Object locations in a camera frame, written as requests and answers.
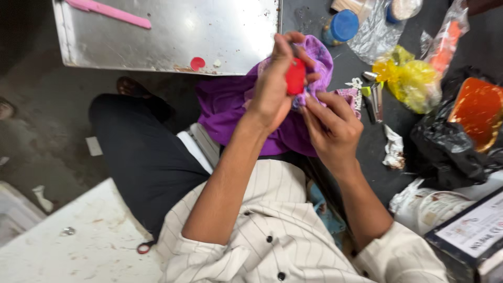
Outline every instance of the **black pants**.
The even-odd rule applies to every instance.
[[[159,97],[102,94],[89,117],[117,189],[136,219],[157,241],[164,217],[209,174],[182,141],[162,125],[173,110]],[[261,156],[299,168],[305,156]]]

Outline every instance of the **right hand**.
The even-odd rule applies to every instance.
[[[351,175],[360,166],[356,148],[363,124],[342,96],[332,93],[318,93],[316,96],[327,107],[310,96],[306,98],[306,106],[301,108],[311,143],[336,179]]]

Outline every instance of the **black plastic bag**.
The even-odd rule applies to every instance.
[[[410,132],[418,151],[413,162],[416,173],[423,178],[433,179],[436,183],[434,187],[444,190],[483,184],[490,173],[503,168],[501,130],[496,143],[486,155],[475,151],[463,126],[447,121],[461,85],[469,77],[497,84],[477,69],[465,67],[458,70],[455,76],[444,80],[442,102],[437,110],[425,115]]]

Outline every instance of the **white striped shirt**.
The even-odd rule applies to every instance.
[[[186,239],[182,228],[205,184],[166,215],[159,282],[447,282],[428,244],[398,223],[350,263],[306,203],[304,173],[282,161],[257,161],[226,246]]]

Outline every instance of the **foot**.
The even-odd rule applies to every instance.
[[[5,120],[14,115],[14,107],[7,101],[0,101],[0,120]]]
[[[117,92],[122,95],[129,95],[138,98],[142,97],[145,99],[153,96],[153,94],[139,82],[129,77],[120,77],[117,80]]]

